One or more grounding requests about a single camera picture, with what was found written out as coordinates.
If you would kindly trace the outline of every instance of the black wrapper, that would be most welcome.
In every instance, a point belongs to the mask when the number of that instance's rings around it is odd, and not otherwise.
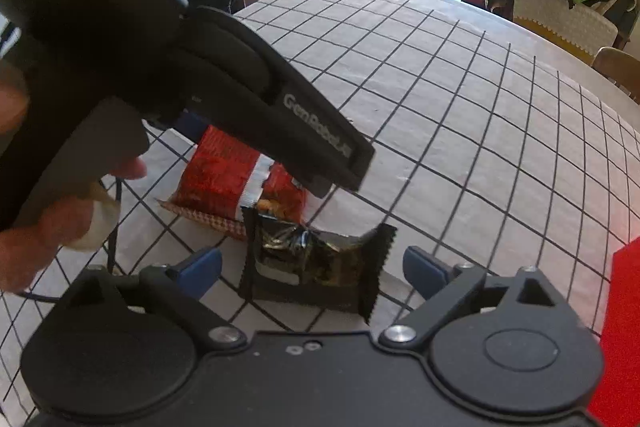
[[[239,294],[357,313],[373,311],[396,228],[381,223],[360,237],[320,232],[243,208],[248,241]]]

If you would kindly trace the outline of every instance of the white grid tablecloth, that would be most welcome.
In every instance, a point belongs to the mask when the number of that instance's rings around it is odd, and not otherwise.
[[[588,90],[434,0],[261,0],[240,17],[298,68],[376,148],[357,194],[310,198],[305,220],[358,234],[398,227],[371,321],[380,331],[419,305],[401,258],[418,245],[448,263],[498,275],[536,265],[599,335],[612,254],[640,235],[640,135]],[[159,207],[194,146],[150,129],[148,176],[126,182],[116,259],[126,273],[220,244],[223,280],[203,302],[251,333],[363,328],[359,317],[245,302],[244,244]],[[93,256],[62,249],[34,282],[59,296]],[[4,294],[0,399],[11,425],[33,413],[19,372],[49,306]]]

